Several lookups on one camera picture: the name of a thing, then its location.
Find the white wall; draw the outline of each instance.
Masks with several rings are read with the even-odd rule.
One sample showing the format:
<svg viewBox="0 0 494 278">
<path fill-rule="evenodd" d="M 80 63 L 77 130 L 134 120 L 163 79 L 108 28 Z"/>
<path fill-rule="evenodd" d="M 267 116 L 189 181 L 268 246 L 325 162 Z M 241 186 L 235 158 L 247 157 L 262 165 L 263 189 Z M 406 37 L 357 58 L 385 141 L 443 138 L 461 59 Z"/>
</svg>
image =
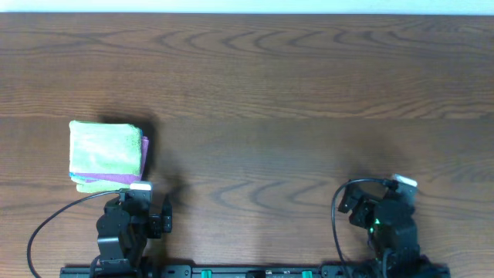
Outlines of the white wall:
<svg viewBox="0 0 494 278">
<path fill-rule="evenodd" d="M 0 0 L 0 12 L 494 15 L 494 0 Z"/>
</svg>

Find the green towel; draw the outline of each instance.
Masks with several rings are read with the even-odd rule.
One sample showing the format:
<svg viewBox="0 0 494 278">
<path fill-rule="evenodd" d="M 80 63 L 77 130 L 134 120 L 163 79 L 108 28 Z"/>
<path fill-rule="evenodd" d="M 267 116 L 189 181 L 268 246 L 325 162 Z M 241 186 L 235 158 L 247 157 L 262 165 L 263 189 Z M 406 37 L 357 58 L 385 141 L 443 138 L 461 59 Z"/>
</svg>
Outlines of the green towel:
<svg viewBox="0 0 494 278">
<path fill-rule="evenodd" d="M 73 120 L 70 166 L 74 173 L 140 174 L 141 138 L 131 124 L 98 124 Z"/>
</svg>

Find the stack of towels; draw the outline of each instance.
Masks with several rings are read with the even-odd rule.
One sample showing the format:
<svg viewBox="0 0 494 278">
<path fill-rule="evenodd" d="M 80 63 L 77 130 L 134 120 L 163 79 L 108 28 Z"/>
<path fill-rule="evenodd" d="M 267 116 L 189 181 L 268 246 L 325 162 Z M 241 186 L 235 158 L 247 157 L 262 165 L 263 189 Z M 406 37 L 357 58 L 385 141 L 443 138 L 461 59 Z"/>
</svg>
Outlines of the stack of towels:
<svg viewBox="0 0 494 278">
<path fill-rule="evenodd" d="M 129 188 L 140 181 L 149 140 L 131 124 L 70 122 L 69 176 L 77 191 Z"/>
</svg>

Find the green connector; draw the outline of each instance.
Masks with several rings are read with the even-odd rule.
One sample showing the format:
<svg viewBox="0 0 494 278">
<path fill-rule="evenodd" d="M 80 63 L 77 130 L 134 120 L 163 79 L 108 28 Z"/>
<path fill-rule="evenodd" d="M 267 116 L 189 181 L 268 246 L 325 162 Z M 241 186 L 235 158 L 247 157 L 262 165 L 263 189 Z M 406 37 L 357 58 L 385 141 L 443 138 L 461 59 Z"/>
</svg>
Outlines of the green connector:
<svg viewBox="0 0 494 278">
<path fill-rule="evenodd" d="M 213 272 L 211 270 L 202 270 L 201 278 L 211 278 L 213 276 Z"/>
</svg>

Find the purple towel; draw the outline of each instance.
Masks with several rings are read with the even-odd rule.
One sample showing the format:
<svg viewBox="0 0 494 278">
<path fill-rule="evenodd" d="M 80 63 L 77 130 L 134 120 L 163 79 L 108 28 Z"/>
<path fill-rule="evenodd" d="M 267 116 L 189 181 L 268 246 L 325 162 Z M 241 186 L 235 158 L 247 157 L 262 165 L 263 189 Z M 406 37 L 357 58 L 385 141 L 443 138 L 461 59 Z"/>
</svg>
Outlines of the purple towel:
<svg viewBox="0 0 494 278">
<path fill-rule="evenodd" d="M 74 173 L 75 175 L 86 177 L 87 183 L 105 180 L 105 181 L 115 181 L 119 183 L 123 183 L 129 185 L 134 181 L 140 181 L 142 179 L 142 173 L 144 170 L 144 166 L 146 164 L 146 156 L 147 156 L 147 147 L 149 146 L 149 140 L 147 137 L 143 136 L 141 140 L 141 158 L 140 158 L 140 175 L 131 175 L 131 174 L 96 174 L 96 173 Z"/>
</svg>

